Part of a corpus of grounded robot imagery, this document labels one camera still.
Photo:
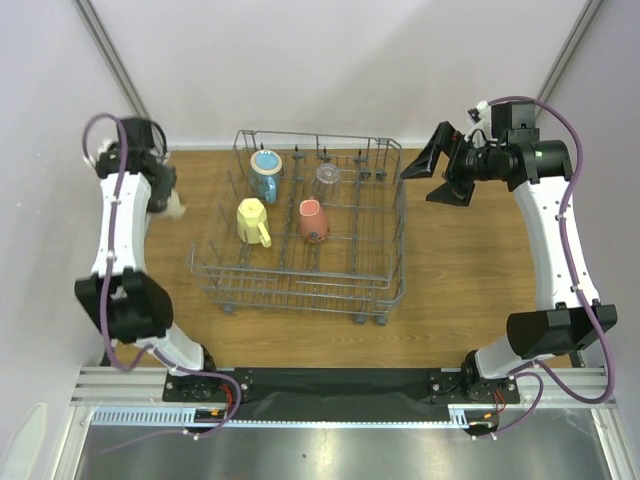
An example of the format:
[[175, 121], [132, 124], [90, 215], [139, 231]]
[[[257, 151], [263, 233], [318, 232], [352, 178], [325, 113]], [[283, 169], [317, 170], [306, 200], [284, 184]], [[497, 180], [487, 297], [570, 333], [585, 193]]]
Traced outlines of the beige steel-lined tumbler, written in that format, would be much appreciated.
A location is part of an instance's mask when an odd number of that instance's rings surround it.
[[160, 212], [158, 216], [160, 218], [177, 220], [184, 215], [185, 211], [186, 207], [182, 204], [178, 192], [173, 190], [167, 200], [165, 209]]

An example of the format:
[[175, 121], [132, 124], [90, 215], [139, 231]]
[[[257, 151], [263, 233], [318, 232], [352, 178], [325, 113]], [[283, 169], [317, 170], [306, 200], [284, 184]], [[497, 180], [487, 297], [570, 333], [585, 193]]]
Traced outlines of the pale yellow mug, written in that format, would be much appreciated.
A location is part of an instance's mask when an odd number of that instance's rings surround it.
[[267, 210], [258, 198], [245, 198], [240, 202], [236, 223], [241, 241], [249, 245], [260, 244], [264, 248], [271, 247]]

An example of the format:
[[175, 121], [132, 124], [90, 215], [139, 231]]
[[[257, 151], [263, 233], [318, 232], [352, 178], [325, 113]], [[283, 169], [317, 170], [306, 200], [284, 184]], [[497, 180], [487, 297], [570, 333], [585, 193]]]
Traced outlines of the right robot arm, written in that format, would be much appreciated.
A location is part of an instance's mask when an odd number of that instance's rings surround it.
[[510, 315], [502, 337], [467, 355], [461, 392], [470, 401], [482, 402], [495, 392], [496, 380], [516, 376], [529, 366], [544, 367], [552, 357], [598, 342], [606, 372], [602, 394], [580, 395], [557, 374], [549, 376], [571, 398], [603, 403], [615, 386], [606, 333], [617, 323], [617, 310], [602, 302], [582, 251], [573, 199], [583, 165], [579, 136], [557, 110], [525, 96], [481, 102], [469, 115], [474, 124], [467, 133], [440, 122], [401, 177], [430, 178], [439, 158], [446, 156], [444, 182], [426, 198], [461, 207], [470, 204], [478, 182], [505, 183], [529, 238], [536, 308]]

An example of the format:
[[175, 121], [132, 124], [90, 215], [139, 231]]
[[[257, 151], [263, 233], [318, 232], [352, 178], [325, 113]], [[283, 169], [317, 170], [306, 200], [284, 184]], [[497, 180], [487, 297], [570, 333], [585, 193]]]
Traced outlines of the clear glass cup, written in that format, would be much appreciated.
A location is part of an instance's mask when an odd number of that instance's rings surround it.
[[316, 169], [312, 179], [312, 196], [321, 204], [331, 201], [339, 189], [341, 181], [341, 169], [333, 163], [323, 163]]

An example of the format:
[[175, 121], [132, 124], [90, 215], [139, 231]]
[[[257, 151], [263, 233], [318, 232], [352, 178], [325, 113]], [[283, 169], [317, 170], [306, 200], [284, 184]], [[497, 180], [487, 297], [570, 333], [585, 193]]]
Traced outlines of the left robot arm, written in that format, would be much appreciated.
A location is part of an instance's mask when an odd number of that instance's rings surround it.
[[185, 212], [176, 189], [177, 174], [168, 165], [166, 135], [144, 117], [99, 113], [83, 133], [101, 120], [114, 122], [117, 137], [96, 154], [82, 149], [99, 179], [102, 220], [99, 245], [86, 278], [74, 293], [102, 336], [109, 364], [121, 372], [135, 369], [118, 360], [116, 343], [135, 346], [140, 355], [160, 361], [174, 377], [186, 377], [185, 389], [198, 400], [213, 398], [220, 377], [211, 354], [177, 325], [169, 293], [148, 273], [145, 239], [154, 216], [179, 218]]

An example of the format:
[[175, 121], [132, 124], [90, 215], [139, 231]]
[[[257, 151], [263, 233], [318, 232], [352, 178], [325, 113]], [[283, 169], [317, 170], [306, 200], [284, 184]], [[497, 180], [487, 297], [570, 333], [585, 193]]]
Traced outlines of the blue butterfly mug orange inside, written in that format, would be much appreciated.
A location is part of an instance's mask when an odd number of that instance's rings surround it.
[[249, 182], [256, 197], [273, 204], [277, 200], [283, 161], [272, 150], [258, 150], [252, 154]]

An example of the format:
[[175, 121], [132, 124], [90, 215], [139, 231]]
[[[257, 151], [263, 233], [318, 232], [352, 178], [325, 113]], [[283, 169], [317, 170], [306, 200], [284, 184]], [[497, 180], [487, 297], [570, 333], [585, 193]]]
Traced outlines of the pink patterned mug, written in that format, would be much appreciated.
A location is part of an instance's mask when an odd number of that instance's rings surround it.
[[303, 200], [299, 205], [298, 213], [298, 230], [305, 241], [319, 243], [328, 237], [330, 231], [328, 216], [315, 197]]

